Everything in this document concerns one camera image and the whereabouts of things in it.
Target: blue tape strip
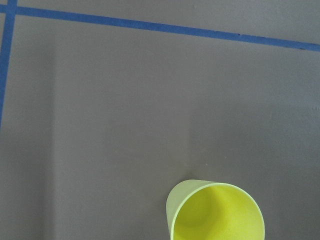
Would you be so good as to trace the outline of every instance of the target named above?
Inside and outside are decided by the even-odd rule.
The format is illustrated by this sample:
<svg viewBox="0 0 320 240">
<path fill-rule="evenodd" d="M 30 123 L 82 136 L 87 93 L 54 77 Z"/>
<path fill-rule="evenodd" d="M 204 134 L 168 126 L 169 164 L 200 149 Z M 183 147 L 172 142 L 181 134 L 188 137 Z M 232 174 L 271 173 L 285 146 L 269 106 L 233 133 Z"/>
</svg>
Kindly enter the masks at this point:
<svg viewBox="0 0 320 240">
<path fill-rule="evenodd" d="M 238 42 L 263 44 L 263 45 L 271 45 L 271 46 L 277 46 L 277 47 L 320 52 L 320 45 L 314 44 L 314 43 L 282 40 L 282 39 L 263 37 L 263 36 L 252 36 L 252 35 L 224 32 L 224 31 L 214 31 L 214 30 L 193 28 L 193 27 L 186 27 L 186 26 L 168 25 L 168 24 L 162 24 L 162 23 L 136 21 L 136 20 L 128 20 L 128 19 L 122 19 L 122 18 L 96 16 L 96 15 L 64 12 L 64 11 L 55 11 L 55 10 L 46 10 L 46 9 L 31 8 L 31 7 L 18 7 L 17 14 L 30 16 L 30 17 L 40 17 L 40 18 L 67 20 L 67 21 L 100 24 L 100 25 L 132 28 L 132 29 L 150 30 L 150 31 L 165 32 L 165 33 L 192 35 L 192 36 L 206 37 L 206 38 L 213 38 L 213 39 L 224 39 L 224 40 L 231 40 L 231 41 L 238 41 Z"/>
<path fill-rule="evenodd" d="M 10 50 L 12 36 L 14 33 L 15 17 L 17 10 L 17 0 L 8 0 L 4 20 L 2 43 L 0 51 L 0 126 L 2 121 L 2 112 L 5 100 L 5 90 L 9 68 Z"/>
<path fill-rule="evenodd" d="M 0 13 L 5 13 L 7 9 L 7 5 L 0 4 Z"/>
</svg>

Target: blue line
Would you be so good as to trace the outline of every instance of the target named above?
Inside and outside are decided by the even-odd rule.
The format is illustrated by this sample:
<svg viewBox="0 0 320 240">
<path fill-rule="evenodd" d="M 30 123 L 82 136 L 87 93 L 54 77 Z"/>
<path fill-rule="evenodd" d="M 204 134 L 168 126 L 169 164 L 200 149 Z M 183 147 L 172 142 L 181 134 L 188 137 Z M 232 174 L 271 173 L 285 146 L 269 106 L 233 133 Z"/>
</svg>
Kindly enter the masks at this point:
<svg viewBox="0 0 320 240">
<path fill-rule="evenodd" d="M 5 13 L 7 9 L 7 5 L 0 4 L 0 13 Z"/>
<path fill-rule="evenodd" d="M 8 0 L 2 34 L 2 43 L 0 51 L 0 126 L 5 100 L 5 90 L 8 76 L 11 43 L 14 34 L 17 1 L 18 0 Z"/>
<path fill-rule="evenodd" d="M 245 35 L 245 34 L 224 32 L 224 31 L 214 31 L 214 30 L 193 28 L 193 27 L 186 27 L 186 26 L 168 25 L 168 24 L 162 24 L 162 23 L 136 21 L 136 20 L 128 20 L 128 19 L 122 19 L 122 18 L 96 16 L 96 15 L 88 15 L 88 14 L 65 12 L 65 11 L 22 7 L 22 6 L 19 6 L 17 8 L 17 14 L 23 15 L 23 16 L 30 16 L 30 17 L 67 20 L 67 21 L 75 21 L 75 22 L 82 22 L 82 23 L 150 30 L 150 31 L 165 32 L 165 33 L 192 35 L 192 36 L 205 37 L 205 38 L 224 39 L 224 40 L 231 40 L 231 41 L 238 41 L 238 42 L 263 44 L 263 45 L 271 45 L 271 46 L 320 52 L 320 44 L 283 40 L 283 39 L 263 37 L 263 36 Z"/>
</svg>

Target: gray floor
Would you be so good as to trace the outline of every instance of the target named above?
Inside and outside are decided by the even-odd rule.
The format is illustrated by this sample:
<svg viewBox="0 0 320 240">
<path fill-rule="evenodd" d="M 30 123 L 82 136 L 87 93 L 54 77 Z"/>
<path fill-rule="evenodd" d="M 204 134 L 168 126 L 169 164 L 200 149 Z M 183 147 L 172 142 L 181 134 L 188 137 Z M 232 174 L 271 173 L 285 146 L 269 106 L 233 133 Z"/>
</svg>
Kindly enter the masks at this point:
<svg viewBox="0 0 320 240">
<path fill-rule="evenodd" d="M 216 21 L 210 1 L 136 2 L 19 4 L 319 43 L 315 1 L 217 1 Z M 250 193 L 266 240 L 317 240 L 319 66 L 318 52 L 17 16 L 0 239 L 169 239 L 170 189 L 203 179 Z"/>
</svg>

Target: yellow cup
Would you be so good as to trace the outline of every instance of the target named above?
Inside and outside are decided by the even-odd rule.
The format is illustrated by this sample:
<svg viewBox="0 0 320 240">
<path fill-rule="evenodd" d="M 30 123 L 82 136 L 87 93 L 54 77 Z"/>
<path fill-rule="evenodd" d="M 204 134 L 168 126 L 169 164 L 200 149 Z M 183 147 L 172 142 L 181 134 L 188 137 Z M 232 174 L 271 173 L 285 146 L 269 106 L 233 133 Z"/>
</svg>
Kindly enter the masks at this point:
<svg viewBox="0 0 320 240">
<path fill-rule="evenodd" d="M 264 240 L 255 200 L 237 186 L 204 180 L 176 185 L 166 200 L 170 240 Z"/>
</svg>

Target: cylindrical object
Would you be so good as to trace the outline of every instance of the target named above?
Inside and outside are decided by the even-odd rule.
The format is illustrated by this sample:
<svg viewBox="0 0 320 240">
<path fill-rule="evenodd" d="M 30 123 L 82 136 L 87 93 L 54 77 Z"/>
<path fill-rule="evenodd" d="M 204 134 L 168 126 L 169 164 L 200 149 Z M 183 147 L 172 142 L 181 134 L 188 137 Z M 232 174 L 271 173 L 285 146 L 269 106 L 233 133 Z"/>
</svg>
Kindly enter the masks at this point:
<svg viewBox="0 0 320 240">
<path fill-rule="evenodd" d="M 241 188 L 204 180 L 176 185 L 166 200 L 170 240 L 264 240 L 254 199 Z"/>
</svg>

